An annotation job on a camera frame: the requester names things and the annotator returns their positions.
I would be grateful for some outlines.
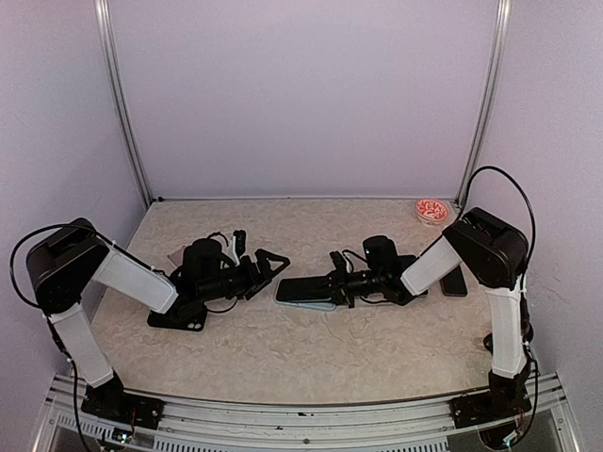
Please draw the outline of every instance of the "black phone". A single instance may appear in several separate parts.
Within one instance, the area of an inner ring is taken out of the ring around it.
[[[454,268],[440,280],[442,293],[447,297],[466,297],[467,286],[464,283],[463,271],[460,266]]]

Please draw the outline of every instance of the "black cable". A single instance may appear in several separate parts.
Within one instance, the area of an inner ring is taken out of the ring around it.
[[[36,235],[46,233],[48,231],[53,231],[56,229],[63,229],[63,228],[78,229],[81,231],[87,231],[89,233],[92,233],[92,234],[96,235],[98,238],[100,238],[101,240],[105,241],[110,247],[113,247],[115,250],[117,250],[117,251],[121,252],[122,254],[124,254],[125,256],[129,257],[130,259],[132,259],[134,262],[136,262],[140,266],[143,266],[149,270],[153,270],[150,266],[148,266],[144,262],[140,261],[139,258],[133,256],[128,251],[124,250],[122,247],[115,244],[112,240],[109,240],[107,237],[105,237],[104,235],[102,235],[101,233],[96,231],[95,229],[89,228],[88,226],[82,226],[80,224],[70,224],[70,223],[57,223],[57,224],[51,224],[49,226],[44,226],[43,228],[39,228],[36,231],[33,231],[32,233],[27,234],[21,240],[19,240],[17,242],[17,245],[15,245],[15,247],[12,249],[12,253],[10,254],[10,259],[9,259],[10,282],[12,283],[12,288],[15,290],[15,292],[17,293],[17,295],[19,296],[19,298],[22,301],[24,301],[26,304],[28,304],[29,306],[31,306],[33,308],[41,309],[41,307],[38,306],[38,304],[29,300],[23,294],[23,292],[21,292],[21,289],[19,288],[19,284],[17,283],[17,279],[15,278],[15,258],[17,256],[17,252],[19,251],[21,246],[30,238],[35,237]]]
[[[524,199],[524,202],[526,203],[526,206],[528,207],[528,212],[530,213],[531,241],[530,241],[530,247],[529,247],[529,250],[528,250],[528,257],[526,258],[526,271],[524,271],[523,275],[521,275],[521,288],[525,289],[526,288],[526,286],[525,286],[525,284],[526,284],[526,273],[527,273],[527,270],[528,270],[528,265],[530,264],[531,256],[534,253],[534,246],[536,244],[536,218],[534,217],[534,211],[531,208],[531,203],[530,203],[530,200],[528,199],[528,195],[526,195],[526,192],[517,183],[517,181],[511,176],[511,174],[509,174],[504,169],[500,169],[499,167],[494,167],[492,165],[486,165],[486,166],[480,167],[480,168],[476,169],[473,174],[471,174],[471,177],[469,178],[469,182],[467,182],[467,188],[464,191],[463,199],[465,199],[465,200],[468,199],[467,196],[469,194],[469,189],[471,188],[471,184],[473,184],[473,180],[475,179],[475,177],[478,174],[480,174],[482,171],[486,171],[486,170],[495,171],[495,172],[497,172],[497,173],[502,174],[503,176],[505,176],[514,185],[514,187],[517,188],[517,191],[519,192],[519,194]],[[459,212],[459,215],[456,218],[457,220],[460,219],[461,216],[463,215],[463,211],[464,211],[465,205],[463,205],[461,207],[461,211]]]
[[[228,308],[226,308],[226,309],[222,309],[221,311],[213,311],[213,310],[211,310],[211,309],[207,308],[207,306],[205,306],[205,308],[207,308],[207,311],[208,311],[209,313],[211,313],[211,314],[226,314],[226,313],[228,313],[229,311],[232,311],[232,310],[233,310],[233,308],[236,306],[236,304],[237,304],[237,303],[238,303],[238,299],[236,299],[236,300],[235,300],[235,302],[234,302],[234,303],[233,303],[231,306],[229,306],[229,307],[228,307]]]
[[[88,445],[86,444],[86,438],[84,438],[84,433],[82,432],[82,426],[79,422],[79,412],[77,409],[77,366],[75,365],[75,361],[70,358],[72,367],[73,367],[73,414],[75,416],[75,426],[77,427],[77,434],[79,435],[79,439],[82,442],[82,445],[86,449],[86,452],[92,452]]]

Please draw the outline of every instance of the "lavender wall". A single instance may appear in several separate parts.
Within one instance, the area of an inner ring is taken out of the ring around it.
[[[79,216],[125,242],[143,208],[92,2],[2,0],[0,10],[0,448],[18,452],[30,450],[41,404],[64,362],[40,312],[13,294],[12,246],[35,228]],[[18,271],[28,287],[23,259]]]
[[[515,0],[481,162],[516,176],[538,219],[529,272],[535,348],[558,370],[589,451],[603,440],[603,4]],[[522,224],[521,199],[481,175],[472,203]]]
[[[111,2],[164,197],[453,197],[496,0]]]

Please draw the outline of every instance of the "beige marble surface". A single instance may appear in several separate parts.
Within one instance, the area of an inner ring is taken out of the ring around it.
[[[329,251],[361,253],[371,235],[388,235],[403,254],[421,252],[440,232],[422,225],[407,201],[156,202],[129,249],[171,270],[171,251],[234,229],[247,231],[248,251],[288,256],[284,278],[325,274]],[[491,358],[481,340],[489,311],[477,282],[464,274],[464,299],[445,298],[436,285],[405,307],[358,302],[328,313],[275,304],[273,282],[230,313],[210,314],[200,333],[152,329],[144,306],[109,289],[93,329],[124,384],[140,390],[305,404],[432,396],[487,383]]]

